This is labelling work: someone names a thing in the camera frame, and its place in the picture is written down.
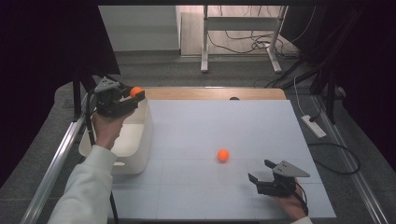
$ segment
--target white tabletop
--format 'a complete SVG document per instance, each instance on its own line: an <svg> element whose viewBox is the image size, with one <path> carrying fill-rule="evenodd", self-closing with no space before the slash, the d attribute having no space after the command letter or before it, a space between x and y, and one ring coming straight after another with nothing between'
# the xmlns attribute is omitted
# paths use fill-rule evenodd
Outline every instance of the white tabletop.
<svg viewBox="0 0 396 224"><path fill-rule="evenodd" d="M311 174L299 178L309 216L335 217L289 101L150 100L149 106L148 165L140 175L114 176L119 218L286 218L248 181L248 173L272 181L264 160L285 160ZM226 162L217 160L221 148L230 152Z"/></svg>

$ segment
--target white sleeve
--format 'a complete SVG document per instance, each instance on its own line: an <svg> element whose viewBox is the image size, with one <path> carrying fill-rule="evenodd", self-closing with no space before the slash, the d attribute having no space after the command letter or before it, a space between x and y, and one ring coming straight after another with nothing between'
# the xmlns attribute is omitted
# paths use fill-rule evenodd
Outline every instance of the white sleeve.
<svg viewBox="0 0 396 224"><path fill-rule="evenodd" d="M303 217L295 222L292 222L291 224L312 224L312 221L309 217Z"/></svg>
<svg viewBox="0 0 396 224"><path fill-rule="evenodd" d="M111 169L116 159L111 151L93 146L87 159L69 176L49 223L107 223Z"/></svg>

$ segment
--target white plastic container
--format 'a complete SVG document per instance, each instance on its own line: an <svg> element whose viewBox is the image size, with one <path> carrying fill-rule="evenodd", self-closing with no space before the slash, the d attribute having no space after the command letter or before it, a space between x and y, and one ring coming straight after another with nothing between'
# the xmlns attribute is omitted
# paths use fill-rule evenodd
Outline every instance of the white plastic container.
<svg viewBox="0 0 396 224"><path fill-rule="evenodd" d="M139 103L136 111L124 121L120 137L111 149L118 156L112 174L135 175L145 169L149 156L152 126L149 101L146 97ZM78 150L85 157L92 150L87 130L82 136Z"/></svg>

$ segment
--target wall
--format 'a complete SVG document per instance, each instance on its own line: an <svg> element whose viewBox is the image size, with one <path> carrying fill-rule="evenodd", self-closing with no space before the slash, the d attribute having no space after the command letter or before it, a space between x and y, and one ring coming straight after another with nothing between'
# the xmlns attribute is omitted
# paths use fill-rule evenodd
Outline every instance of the wall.
<svg viewBox="0 0 396 224"><path fill-rule="evenodd" d="M180 49L178 7L99 9L114 51Z"/></svg>

